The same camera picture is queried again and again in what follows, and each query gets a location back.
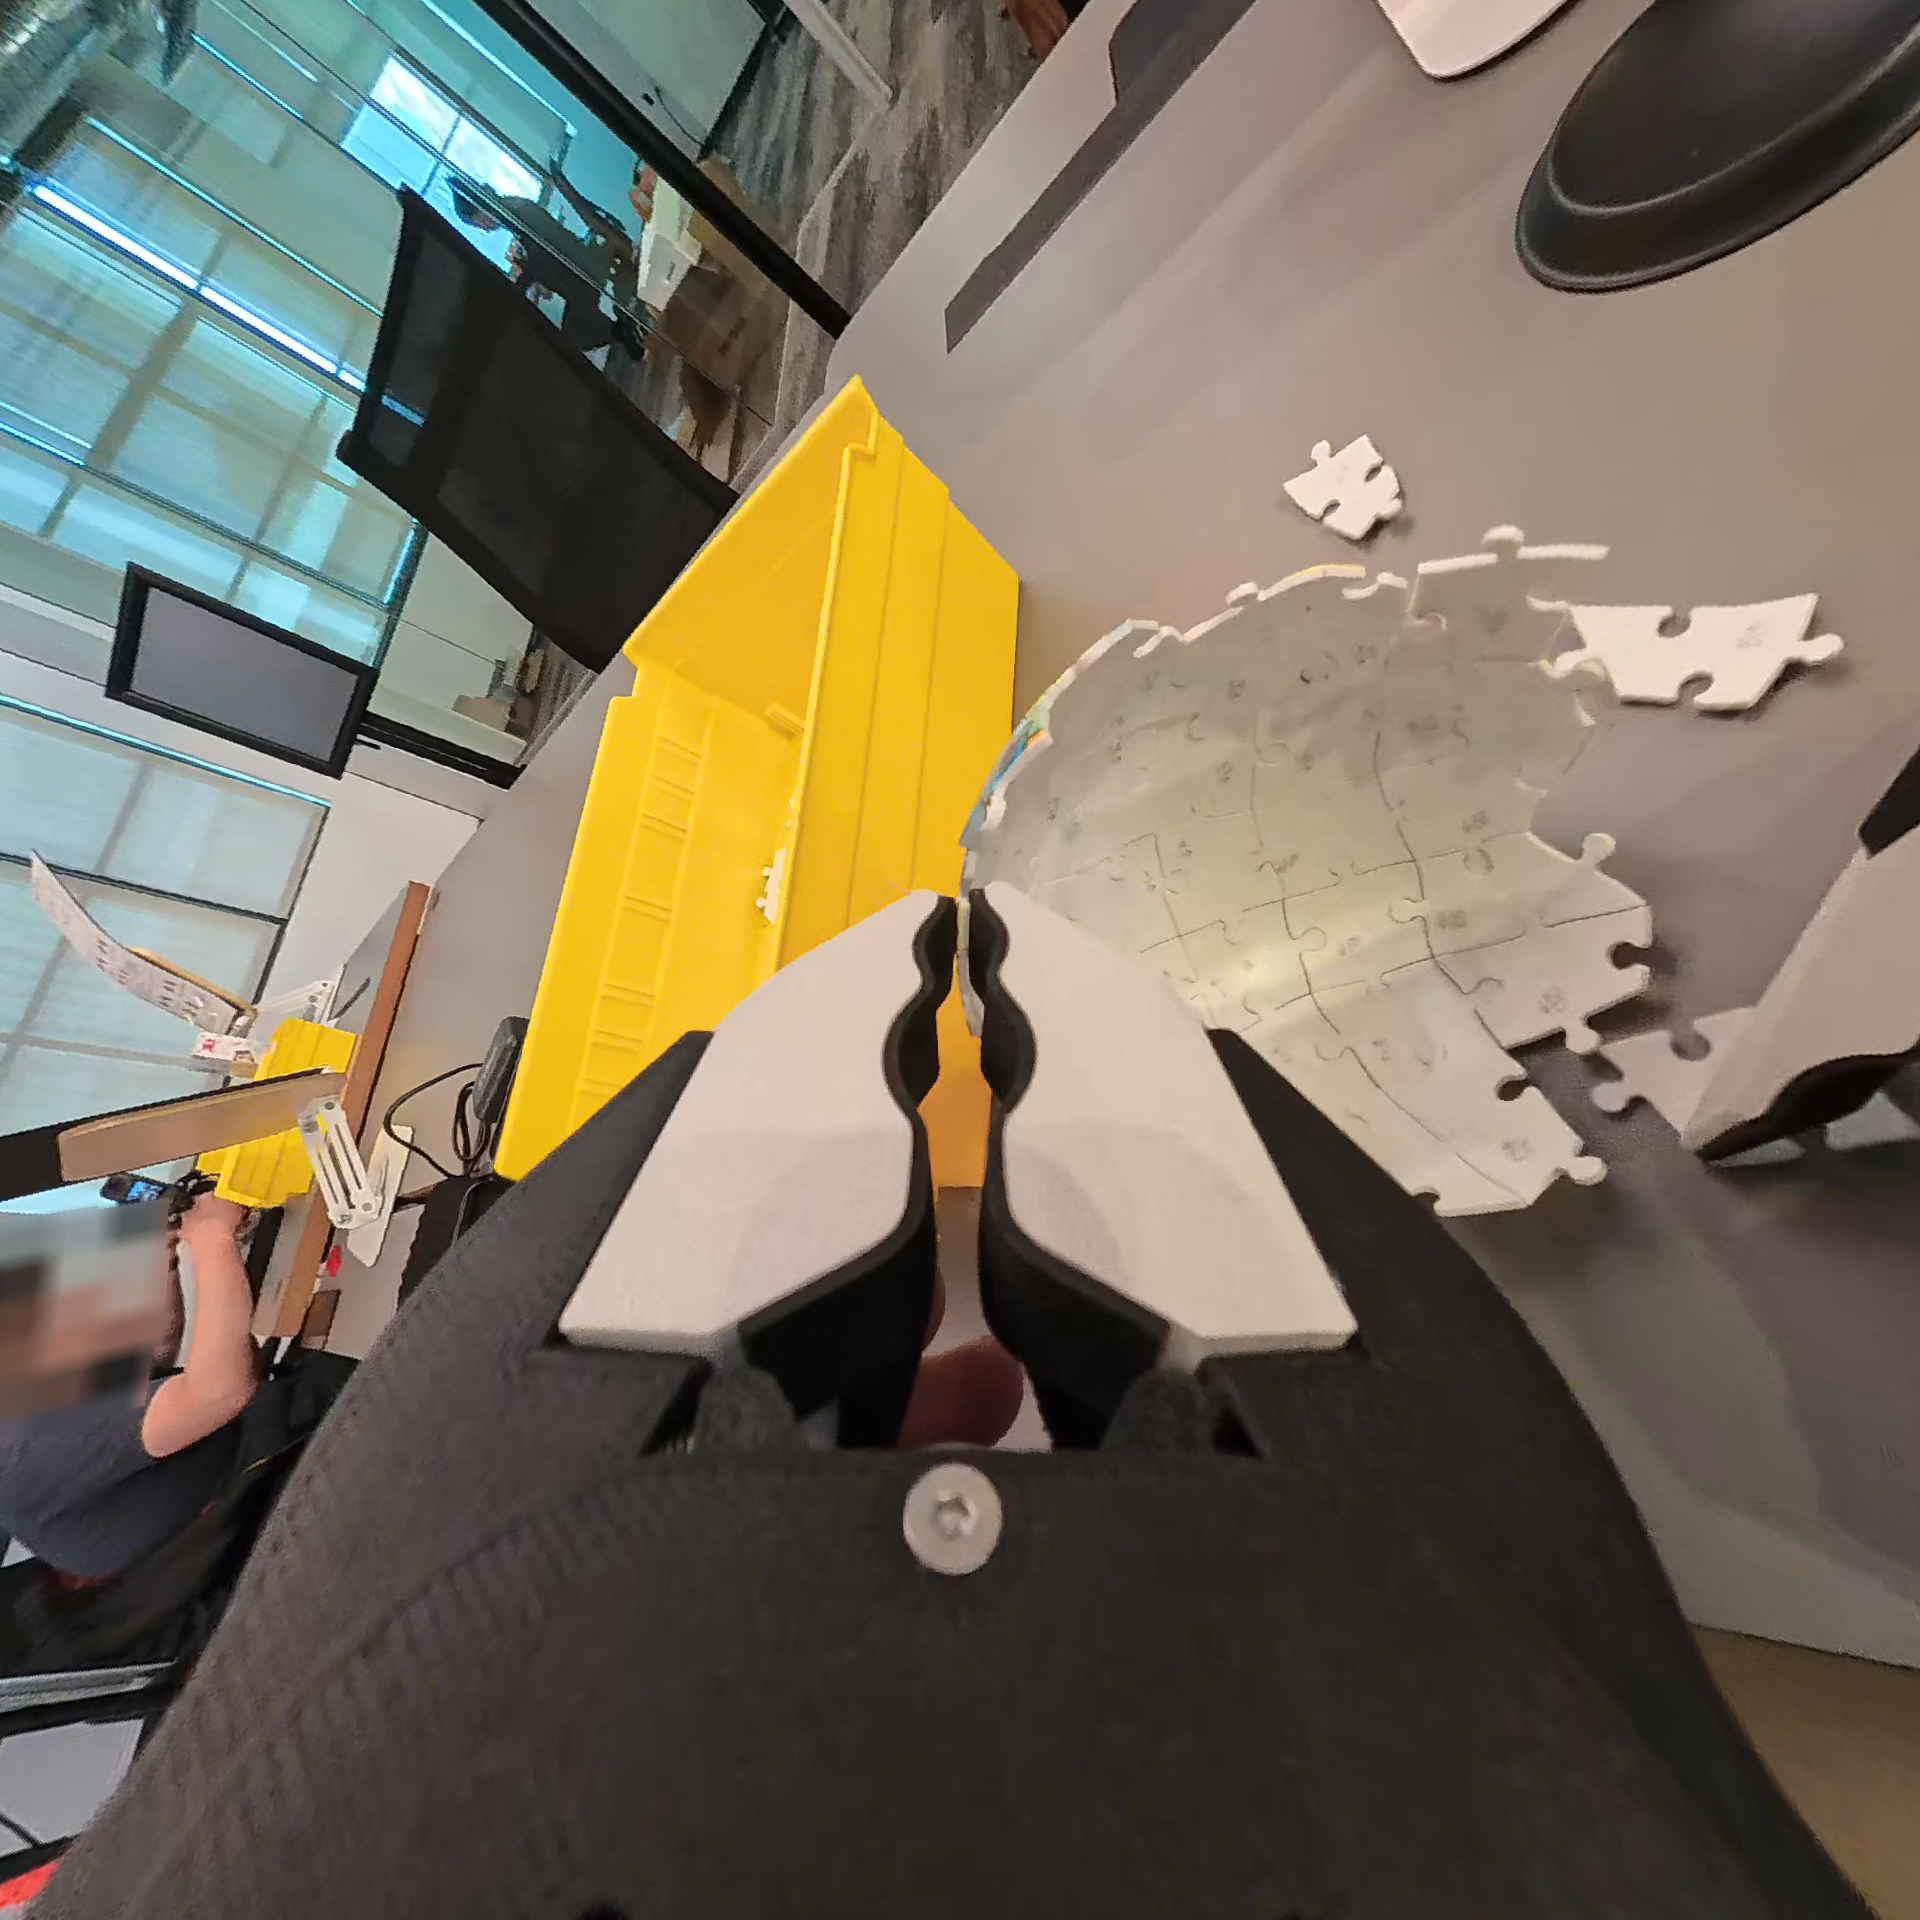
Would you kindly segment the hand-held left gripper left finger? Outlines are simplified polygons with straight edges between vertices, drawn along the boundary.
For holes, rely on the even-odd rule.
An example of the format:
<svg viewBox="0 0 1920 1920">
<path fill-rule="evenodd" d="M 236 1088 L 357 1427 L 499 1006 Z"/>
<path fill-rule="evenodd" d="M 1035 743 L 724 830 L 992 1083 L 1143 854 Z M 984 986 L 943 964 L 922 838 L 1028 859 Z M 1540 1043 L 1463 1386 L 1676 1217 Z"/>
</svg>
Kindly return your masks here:
<svg viewBox="0 0 1920 1920">
<path fill-rule="evenodd" d="M 741 1362 L 805 1420 L 898 1418 L 938 1290 L 922 1103 L 956 936 L 956 902 L 903 896 L 705 1039 L 561 1312 L 567 1344 Z"/>
</svg>

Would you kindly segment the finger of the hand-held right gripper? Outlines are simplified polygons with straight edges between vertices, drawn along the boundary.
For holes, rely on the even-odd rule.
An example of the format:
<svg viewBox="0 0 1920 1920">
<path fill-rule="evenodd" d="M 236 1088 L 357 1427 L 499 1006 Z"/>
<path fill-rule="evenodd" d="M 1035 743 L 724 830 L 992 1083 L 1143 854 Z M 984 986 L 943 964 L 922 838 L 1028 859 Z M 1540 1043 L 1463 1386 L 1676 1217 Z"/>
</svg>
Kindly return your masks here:
<svg viewBox="0 0 1920 1920">
<path fill-rule="evenodd" d="M 1729 1162 L 1848 1120 L 1916 1051 L 1919 780 L 1895 777 L 1712 1071 L 1682 1144 Z"/>
</svg>

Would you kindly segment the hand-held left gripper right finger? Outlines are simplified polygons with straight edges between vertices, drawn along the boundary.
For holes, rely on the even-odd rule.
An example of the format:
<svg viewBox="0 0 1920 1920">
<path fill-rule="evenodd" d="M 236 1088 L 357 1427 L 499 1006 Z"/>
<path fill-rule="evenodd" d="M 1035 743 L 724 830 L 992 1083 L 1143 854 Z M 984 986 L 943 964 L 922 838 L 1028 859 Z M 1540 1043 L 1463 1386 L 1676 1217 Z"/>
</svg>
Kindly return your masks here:
<svg viewBox="0 0 1920 1920">
<path fill-rule="evenodd" d="M 992 1094 L 981 1306 L 1044 1425 L 1109 1425 L 1152 1376 L 1356 1339 L 1216 1031 L 1162 972 L 986 884 L 968 988 Z"/>
</svg>

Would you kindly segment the white puzzle piece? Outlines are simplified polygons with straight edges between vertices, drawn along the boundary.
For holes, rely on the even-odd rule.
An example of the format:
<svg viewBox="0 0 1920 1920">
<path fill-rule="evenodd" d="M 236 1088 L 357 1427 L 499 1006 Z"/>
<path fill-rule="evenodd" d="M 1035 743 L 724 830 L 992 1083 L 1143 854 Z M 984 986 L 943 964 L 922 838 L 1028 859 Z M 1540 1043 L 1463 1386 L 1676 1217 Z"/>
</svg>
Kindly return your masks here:
<svg viewBox="0 0 1920 1920">
<path fill-rule="evenodd" d="M 1754 1019 L 1754 1008 L 1705 1015 L 1692 1039 L 1672 1031 L 1648 1031 L 1631 1041 L 1603 1043 L 1595 1062 L 1611 1076 L 1588 1088 L 1601 1114 L 1621 1115 L 1642 1105 L 1657 1114 L 1679 1136 L 1692 1118 L 1722 1065 L 1722 1054 L 1736 1046 Z"/>
<path fill-rule="evenodd" d="M 1404 512 L 1399 473 L 1367 435 L 1340 448 L 1316 442 L 1307 470 L 1284 480 L 1282 492 L 1299 512 L 1349 545 L 1371 542 Z"/>
</svg>

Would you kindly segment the partly built puzzle ball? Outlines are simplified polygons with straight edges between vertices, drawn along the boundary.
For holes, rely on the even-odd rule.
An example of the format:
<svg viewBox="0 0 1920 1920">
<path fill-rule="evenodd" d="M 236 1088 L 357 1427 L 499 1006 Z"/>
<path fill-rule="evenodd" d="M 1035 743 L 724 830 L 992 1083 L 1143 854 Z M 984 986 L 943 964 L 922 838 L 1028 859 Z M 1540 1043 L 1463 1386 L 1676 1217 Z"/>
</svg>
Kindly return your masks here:
<svg viewBox="0 0 1920 1920">
<path fill-rule="evenodd" d="M 1533 830 L 1594 731 L 1594 673 L 1545 660 L 1607 555 L 1498 526 L 1412 578 L 1307 568 L 1187 632 L 1120 624 L 1016 731 L 965 884 L 1162 972 L 1441 1217 L 1595 1187 L 1520 1051 L 1595 1050 L 1648 986 L 1615 839 Z"/>
</svg>

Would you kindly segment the white jointed arm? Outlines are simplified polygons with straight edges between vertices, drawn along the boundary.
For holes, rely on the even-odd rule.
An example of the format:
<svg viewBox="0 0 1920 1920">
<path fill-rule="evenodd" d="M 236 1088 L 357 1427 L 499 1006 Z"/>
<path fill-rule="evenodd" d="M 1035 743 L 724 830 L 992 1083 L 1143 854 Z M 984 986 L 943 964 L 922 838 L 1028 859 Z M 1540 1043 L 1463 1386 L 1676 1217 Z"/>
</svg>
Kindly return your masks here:
<svg viewBox="0 0 1920 1920">
<path fill-rule="evenodd" d="M 364 1265 L 377 1257 L 394 1219 L 404 1166 L 411 1160 L 411 1130 L 376 1131 L 372 1162 L 361 1158 L 343 1103 L 332 1096 L 309 1103 L 297 1131 L 314 1174 L 314 1187 L 328 1224 L 365 1249 L 354 1257 Z"/>
</svg>

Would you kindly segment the joined white puzzle pieces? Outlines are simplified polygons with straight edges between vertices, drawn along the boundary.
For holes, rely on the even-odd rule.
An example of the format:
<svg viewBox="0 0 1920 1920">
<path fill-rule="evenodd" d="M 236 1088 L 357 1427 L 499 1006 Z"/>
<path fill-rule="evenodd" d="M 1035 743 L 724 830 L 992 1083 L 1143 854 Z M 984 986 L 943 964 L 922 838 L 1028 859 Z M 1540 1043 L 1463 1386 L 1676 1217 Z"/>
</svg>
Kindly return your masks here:
<svg viewBox="0 0 1920 1920">
<path fill-rule="evenodd" d="M 1570 648 L 1544 664 L 1557 682 L 1603 679 L 1621 705 L 1746 713 L 1795 668 L 1843 654 L 1843 639 L 1818 632 L 1813 593 L 1746 607 L 1576 607 Z"/>
</svg>

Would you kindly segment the white loose puzzle piece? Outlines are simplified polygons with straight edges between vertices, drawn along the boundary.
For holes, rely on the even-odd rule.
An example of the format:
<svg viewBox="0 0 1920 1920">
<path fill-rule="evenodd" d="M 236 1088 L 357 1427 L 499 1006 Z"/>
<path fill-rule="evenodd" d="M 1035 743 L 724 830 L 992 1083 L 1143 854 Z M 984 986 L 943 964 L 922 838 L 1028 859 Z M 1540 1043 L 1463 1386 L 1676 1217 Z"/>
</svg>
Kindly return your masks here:
<svg viewBox="0 0 1920 1920">
<path fill-rule="evenodd" d="M 1340 448 L 1316 442 L 1307 470 L 1284 480 L 1282 492 L 1299 512 L 1349 545 L 1371 542 L 1404 512 L 1399 473 L 1367 435 Z"/>
</svg>

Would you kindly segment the black round ball stand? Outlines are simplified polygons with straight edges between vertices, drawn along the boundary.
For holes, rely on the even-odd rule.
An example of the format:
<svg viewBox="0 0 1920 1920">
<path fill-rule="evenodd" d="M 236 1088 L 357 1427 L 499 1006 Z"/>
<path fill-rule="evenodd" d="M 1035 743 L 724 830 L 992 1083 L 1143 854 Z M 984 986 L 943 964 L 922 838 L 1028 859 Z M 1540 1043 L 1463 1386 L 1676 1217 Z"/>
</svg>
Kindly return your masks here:
<svg viewBox="0 0 1920 1920">
<path fill-rule="evenodd" d="M 1568 99 L 1516 251 L 1572 296 L 1667 282 L 1791 227 L 1916 129 L 1916 3 L 1660 3 Z"/>
</svg>

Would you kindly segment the person's left hand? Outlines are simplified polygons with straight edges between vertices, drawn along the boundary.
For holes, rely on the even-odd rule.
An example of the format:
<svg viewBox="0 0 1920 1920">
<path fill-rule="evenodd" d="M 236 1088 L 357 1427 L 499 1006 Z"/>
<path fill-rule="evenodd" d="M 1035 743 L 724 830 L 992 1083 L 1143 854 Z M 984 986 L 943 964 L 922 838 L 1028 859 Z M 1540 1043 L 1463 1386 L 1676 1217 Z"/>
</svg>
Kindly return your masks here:
<svg viewBox="0 0 1920 1920">
<path fill-rule="evenodd" d="M 995 1338 L 979 1335 L 922 1359 L 898 1450 L 995 1450 L 1025 1404 L 1025 1370 Z"/>
</svg>

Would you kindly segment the wooden desk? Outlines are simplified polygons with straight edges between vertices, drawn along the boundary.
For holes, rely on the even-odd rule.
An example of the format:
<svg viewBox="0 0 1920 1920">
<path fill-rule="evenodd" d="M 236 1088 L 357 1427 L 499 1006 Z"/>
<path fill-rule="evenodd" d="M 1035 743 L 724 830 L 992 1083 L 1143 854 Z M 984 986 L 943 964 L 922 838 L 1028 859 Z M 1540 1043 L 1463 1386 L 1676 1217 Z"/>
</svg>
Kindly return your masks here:
<svg viewBox="0 0 1920 1920">
<path fill-rule="evenodd" d="M 394 1039 L 431 899 L 427 880 L 404 884 L 371 936 L 351 953 L 332 1004 L 333 1012 L 346 1012 L 346 1028 L 357 1035 L 346 1073 L 343 1115 L 353 1123 L 360 1146 L 368 1138 L 377 1076 Z M 311 1185 L 306 1194 L 288 1198 L 280 1211 L 256 1297 L 255 1335 L 258 1339 L 301 1332 L 329 1247 L 332 1220 L 325 1194 Z"/>
</svg>

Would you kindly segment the yellow plastic bin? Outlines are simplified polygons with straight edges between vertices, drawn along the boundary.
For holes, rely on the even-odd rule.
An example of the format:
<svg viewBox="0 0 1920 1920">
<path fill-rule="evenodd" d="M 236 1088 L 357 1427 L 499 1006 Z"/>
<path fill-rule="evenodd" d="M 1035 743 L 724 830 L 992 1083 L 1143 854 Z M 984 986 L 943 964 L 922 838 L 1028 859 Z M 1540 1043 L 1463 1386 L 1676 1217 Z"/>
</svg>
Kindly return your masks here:
<svg viewBox="0 0 1920 1920">
<path fill-rule="evenodd" d="M 283 1019 L 260 1057 L 256 1079 L 309 1071 L 347 1073 L 357 1047 L 360 1039 L 340 1027 Z M 280 1209 L 314 1187 L 314 1164 L 297 1124 L 211 1153 L 197 1162 L 197 1174 L 212 1180 L 218 1198 L 242 1209 Z"/>
<path fill-rule="evenodd" d="M 1016 730 L 1019 578 L 853 378 L 625 648 L 493 1166 L 917 892 Z"/>
</svg>

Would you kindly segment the large black screen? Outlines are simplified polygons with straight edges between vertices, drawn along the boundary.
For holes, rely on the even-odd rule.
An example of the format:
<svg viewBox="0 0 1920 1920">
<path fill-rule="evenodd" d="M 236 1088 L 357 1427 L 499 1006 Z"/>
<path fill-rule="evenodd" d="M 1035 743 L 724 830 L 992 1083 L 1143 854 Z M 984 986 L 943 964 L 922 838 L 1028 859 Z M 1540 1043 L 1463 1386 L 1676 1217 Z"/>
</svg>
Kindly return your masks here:
<svg viewBox="0 0 1920 1920">
<path fill-rule="evenodd" d="M 601 673 L 736 492 L 522 300 L 418 193 L 339 459 Z"/>
</svg>

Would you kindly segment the large glass window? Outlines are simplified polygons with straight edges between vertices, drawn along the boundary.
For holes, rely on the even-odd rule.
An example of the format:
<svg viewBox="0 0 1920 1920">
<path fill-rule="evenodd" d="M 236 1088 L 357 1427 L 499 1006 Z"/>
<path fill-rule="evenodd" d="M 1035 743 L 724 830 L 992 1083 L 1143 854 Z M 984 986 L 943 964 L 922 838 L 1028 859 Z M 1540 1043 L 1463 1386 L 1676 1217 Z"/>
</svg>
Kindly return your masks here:
<svg viewBox="0 0 1920 1920">
<path fill-rule="evenodd" d="M 778 288 L 481 6 L 4 6 L 4 1115 L 193 1087 L 29 899 L 248 996 L 443 876 L 578 673 L 340 458 L 403 194 L 732 478 Z M 130 569 L 372 670 L 340 777 L 107 697 Z"/>
</svg>

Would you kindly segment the small wall monitor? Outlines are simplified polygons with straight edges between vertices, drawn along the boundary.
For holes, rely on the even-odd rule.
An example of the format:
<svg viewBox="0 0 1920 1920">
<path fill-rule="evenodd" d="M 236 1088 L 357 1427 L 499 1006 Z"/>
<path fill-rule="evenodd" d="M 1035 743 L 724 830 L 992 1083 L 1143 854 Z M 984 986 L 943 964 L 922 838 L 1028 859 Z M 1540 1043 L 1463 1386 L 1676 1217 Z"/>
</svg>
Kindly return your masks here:
<svg viewBox="0 0 1920 1920">
<path fill-rule="evenodd" d="M 339 780 L 376 684 L 371 664 L 127 568 L 104 678 L 120 705 Z"/>
</svg>

